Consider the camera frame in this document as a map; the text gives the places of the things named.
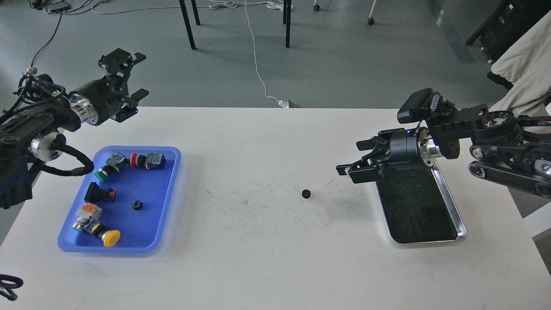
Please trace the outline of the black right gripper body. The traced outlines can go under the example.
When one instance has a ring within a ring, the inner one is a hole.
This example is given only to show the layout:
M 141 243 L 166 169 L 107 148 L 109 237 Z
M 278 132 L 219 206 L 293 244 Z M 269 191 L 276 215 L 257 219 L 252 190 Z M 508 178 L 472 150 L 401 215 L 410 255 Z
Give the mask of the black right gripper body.
M 436 159 L 443 157 L 429 130 L 421 127 L 394 133 L 386 166 L 394 168 L 431 168 Z

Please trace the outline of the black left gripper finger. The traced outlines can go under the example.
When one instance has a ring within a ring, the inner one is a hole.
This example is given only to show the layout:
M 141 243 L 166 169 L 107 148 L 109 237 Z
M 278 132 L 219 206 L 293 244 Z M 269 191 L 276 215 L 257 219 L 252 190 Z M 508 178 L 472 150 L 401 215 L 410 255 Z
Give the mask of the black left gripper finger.
M 133 66 L 145 59 L 146 55 L 142 53 L 132 54 L 118 48 L 108 55 L 103 55 L 98 61 L 98 66 L 103 69 L 109 86 L 121 87 L 130 78 Z
M 134 92 L 131 96 L 122 98 L 123 105 L 120 110 L 114 114 L 113 120 L 116 122 L 123 122 L 136 115 L 138 113 L 138 105 L 140 100 L 144 99 L 148 95 L 149 91 L 142 88 Z

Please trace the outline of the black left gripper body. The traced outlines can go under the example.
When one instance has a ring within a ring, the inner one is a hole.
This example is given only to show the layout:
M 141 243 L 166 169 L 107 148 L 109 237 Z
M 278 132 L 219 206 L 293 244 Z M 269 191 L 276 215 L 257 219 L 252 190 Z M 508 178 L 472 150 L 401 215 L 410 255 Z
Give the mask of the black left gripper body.
M 111 87 L 106 77 L 102 77 L 70 92 L 69 102 L 81 122 L 98 126 L 109 118 L 113 119 L 123 105 L 122 98 L 126 96 L 127 83 L 121 87 Z

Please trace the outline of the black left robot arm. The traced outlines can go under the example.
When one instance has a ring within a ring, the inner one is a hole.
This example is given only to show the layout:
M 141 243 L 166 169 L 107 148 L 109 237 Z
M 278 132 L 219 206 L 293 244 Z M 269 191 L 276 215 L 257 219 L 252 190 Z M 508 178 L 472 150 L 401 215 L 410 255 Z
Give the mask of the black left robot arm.
M 123 122 L 134 116 L 139 101 L 149 92 L 129 94 L 128 80 L 142 53 L 116 49 L 102 56 L 104 75 L 67 92 L 34 67 L 22 74 L 17 100 L 1 115 L 1 207 L 8 209 L 33 197 L 33 182 L 40 171 L 64 177 L 89 174 L 92 161 L 67 145 L 61 130 L 75 132 L 81 124 L 98 126 L 108 119 Z

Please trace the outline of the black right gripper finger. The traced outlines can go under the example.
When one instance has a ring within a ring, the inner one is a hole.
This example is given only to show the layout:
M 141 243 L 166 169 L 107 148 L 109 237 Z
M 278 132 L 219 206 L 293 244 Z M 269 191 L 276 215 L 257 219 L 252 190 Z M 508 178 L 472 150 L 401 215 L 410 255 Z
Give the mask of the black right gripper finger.
M 356 147 L 359 151 L 381 149 L 388 151 L 394 131 L 380 131 L 376 136 L 370 139 L 356 142 Z
M 337 165 L 336 171 L 339 175 L 348 175 L 354 184 L 381 181 L 388 157 L 384 153 L 369 153 L 352 164 Z

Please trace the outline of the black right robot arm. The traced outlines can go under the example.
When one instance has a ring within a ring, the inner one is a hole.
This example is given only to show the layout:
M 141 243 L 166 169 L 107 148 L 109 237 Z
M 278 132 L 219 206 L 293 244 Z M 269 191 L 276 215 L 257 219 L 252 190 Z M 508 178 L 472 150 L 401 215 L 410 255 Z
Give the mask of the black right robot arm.
M 491 112 L 485 104 L 458 109 L 439 92 L 414 92 L 397 112 L 400 124 L 413 129 L 378 132 L 356 146 L 368 154 L 352 164 L 337 165 L 339 175 L 355 184 L 381 181 L 394 168 L 427 170 L 436 159 L 457 159 L 460 140 L 470 139 L 474 161 L 468 169 L 476 178 L 550 198 L 550 135 L 526 127 L 549 126 L 549 117 L 516 117 L 512 112 Z

